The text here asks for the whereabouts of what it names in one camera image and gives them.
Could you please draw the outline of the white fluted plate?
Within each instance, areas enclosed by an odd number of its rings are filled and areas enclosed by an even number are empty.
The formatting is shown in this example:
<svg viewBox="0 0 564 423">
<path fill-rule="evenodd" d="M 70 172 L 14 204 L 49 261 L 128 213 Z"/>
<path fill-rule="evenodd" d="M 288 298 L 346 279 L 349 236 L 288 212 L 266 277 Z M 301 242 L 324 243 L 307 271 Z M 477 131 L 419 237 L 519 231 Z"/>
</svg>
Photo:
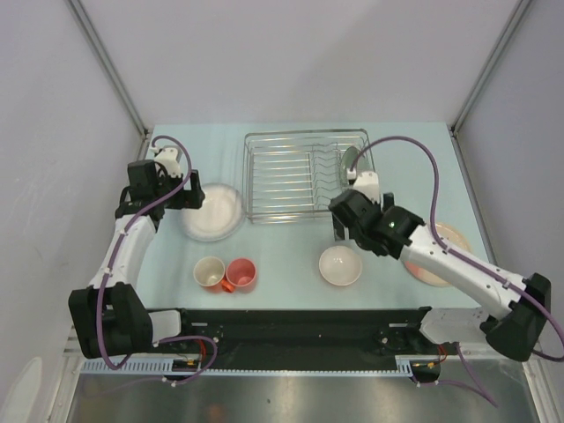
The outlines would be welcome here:
<svg viewBox="0 0 564 423">
<path fill-rule="evenodd" d="M 197 210 L 182 210 L 182 230 L 196 241 L 225 239 L 237 230 L 245 218 L 241 193 L 224 183 L 208 183 L 202 190 L 202 207 Z"/>
</svg>

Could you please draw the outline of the white and orange bowl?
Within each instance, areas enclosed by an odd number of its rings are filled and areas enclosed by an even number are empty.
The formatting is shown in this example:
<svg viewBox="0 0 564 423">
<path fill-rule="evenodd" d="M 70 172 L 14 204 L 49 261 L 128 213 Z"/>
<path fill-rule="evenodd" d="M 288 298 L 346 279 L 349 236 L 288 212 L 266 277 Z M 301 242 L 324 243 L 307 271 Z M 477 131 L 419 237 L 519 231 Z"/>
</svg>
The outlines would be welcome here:
<svg viewBox="0 0 564 423">
<path fill-rule="evenodd" d="M 346 246 L 330 247 L 320 255 L 318 269 L 325 281 L 334 286 L 355 283 L 363 270 L 361 257 Z"/>
</svg>

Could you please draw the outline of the metal wire dish rack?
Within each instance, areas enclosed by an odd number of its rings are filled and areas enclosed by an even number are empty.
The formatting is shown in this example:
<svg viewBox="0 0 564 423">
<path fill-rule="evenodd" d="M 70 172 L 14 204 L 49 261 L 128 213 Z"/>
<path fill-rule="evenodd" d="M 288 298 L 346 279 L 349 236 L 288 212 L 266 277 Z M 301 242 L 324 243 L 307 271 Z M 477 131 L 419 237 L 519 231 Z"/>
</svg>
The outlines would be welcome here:
<svg viewBox="0 0 564 423">
<path fill-rule="evenodd" d="M 364 129 L 251 132 L 244 138 L 242 196 L 257 224 L 329 218 L 348 187 L 342 159 L 368 145 Z"/>
</svg>

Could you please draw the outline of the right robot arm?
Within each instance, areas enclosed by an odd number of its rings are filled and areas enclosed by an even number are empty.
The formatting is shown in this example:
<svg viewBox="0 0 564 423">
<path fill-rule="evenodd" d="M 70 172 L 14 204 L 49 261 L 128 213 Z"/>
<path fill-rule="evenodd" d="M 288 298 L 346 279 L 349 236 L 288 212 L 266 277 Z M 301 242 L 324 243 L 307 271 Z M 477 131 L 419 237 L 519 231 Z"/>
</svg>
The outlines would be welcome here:
<svg viewBox="0 0 564 423">
<path fill-rule="evenodd" d="M 487 314 L 479 329 L 496 352 L 520 362 L 533 354 L 549 314 L 548 278 L 526 278 L 467 256 L 435 239 L 423 218 L 397 205 L 382 209 L 354 189 L 333 198 L 329 210 L 361 249 L 417 265 L 474 299 Z"/>
</svg>

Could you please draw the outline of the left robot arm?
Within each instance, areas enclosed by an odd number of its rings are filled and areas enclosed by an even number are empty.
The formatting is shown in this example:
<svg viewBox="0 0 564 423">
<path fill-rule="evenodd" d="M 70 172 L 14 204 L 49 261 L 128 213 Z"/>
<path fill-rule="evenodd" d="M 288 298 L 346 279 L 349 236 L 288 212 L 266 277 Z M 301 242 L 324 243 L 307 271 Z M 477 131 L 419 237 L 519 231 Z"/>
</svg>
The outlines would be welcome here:
<svg viewBox="0 0 564 423">
<path fill-rule="evenodd" d="M 135 285 L 166 210 L 198 210 L 205 193 L 198 171 L 187 174 L 166 160 L 138 160 L 127 167 L 129 184 L 115 210 L 115 232 L 88 287 L 70 293 L 68 305 L 87 359 L 147 353 L 155 338 L 153 313 Z"/>
</svg>

